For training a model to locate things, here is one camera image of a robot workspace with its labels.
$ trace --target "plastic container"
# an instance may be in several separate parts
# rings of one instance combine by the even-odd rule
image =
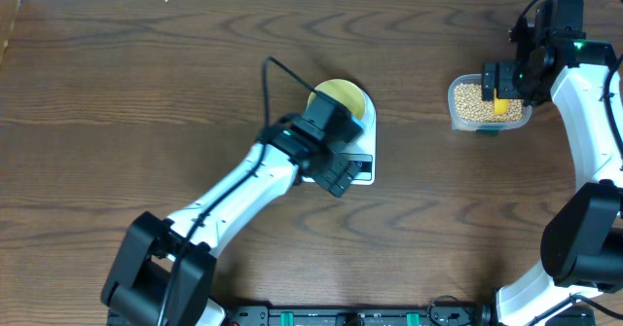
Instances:
[[[456,78],[448,89],[448,107],[450,107],[450,117],[452,118],[453,130],[508,130],[511,128],[523,127],[528,122],[532,114],[531,106],[522,107],[522,119],[517,122],[487,123],[470,122],[458,115],[457,105],[455,104],[455,88],[459,84],[482,84],[482,74],[467,74]]]

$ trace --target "container of beans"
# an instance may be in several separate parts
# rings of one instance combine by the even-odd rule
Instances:
[[[522,127],[532,114],[521,100],[510,100],[508,112],[496,116],[494,102],[482,100],[482,75],[468,74],[456,78],[448,89],[448,105],[454,130],[507,130]]]

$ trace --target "wooden table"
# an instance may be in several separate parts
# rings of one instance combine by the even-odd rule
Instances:
[[[24,0],[0,71],[0,323],[105,322],[99,293],[128,224],[181,208],[248,151],[267,54],[373,96],[377,182],[342,199],[292,189],[230,245],[214,295],[490,302],[538,261],[573,164],[551,105],[491,137],[451,130],[447,89],[513,57],[506,31],[529,1]],[[590,38],[623,50],[622,11],[587,0]],[[270,84],[274,118],[305,108],[284,74]]]

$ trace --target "wooden edge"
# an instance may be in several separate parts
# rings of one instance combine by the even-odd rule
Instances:
[[[21,0],[0,0],[0,66],[4,51],[9,46],[9,36],[18,16]]]

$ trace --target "grain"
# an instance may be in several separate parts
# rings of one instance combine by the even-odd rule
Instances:
[[[469,122],[506,123],[520,121],[522,100],[510,100],[508,112],[496,116],[494,102],[483,101],[482,87],[478,84],[459,84],[455,88],[455,105],[458,115]]]

